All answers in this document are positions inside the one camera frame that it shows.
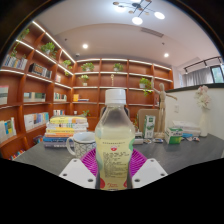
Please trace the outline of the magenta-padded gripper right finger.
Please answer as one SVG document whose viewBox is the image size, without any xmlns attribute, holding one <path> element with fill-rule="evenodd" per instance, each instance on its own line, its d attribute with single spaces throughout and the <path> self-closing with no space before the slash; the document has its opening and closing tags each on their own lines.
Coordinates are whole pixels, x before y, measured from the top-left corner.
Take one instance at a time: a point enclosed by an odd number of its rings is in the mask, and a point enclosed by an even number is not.
<svg viewBox="0 0 224 224">
<path fill-rule="evenodd" d="M 129 175 L 131 186 L 141 188 L 167 176 L 167 172 L 155 158 L 147 159 L 141 152 L 134 149 L 129 162 Z"/>
</svg>

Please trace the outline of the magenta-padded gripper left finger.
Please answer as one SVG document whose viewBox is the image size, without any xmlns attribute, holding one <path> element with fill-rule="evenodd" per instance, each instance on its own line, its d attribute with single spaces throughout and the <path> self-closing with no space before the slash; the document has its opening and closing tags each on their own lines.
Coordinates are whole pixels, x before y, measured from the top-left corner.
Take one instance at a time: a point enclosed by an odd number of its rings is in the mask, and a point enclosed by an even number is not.
<svg viewBox="0 0 224 224">
<path fill-rule="evenodd" d="M 60 173 L 60 177 L 78 186 L 94 189 L 97 173 L 96 150 L 92 149 L 80 159 L 72 159 Z"/>
</svg>

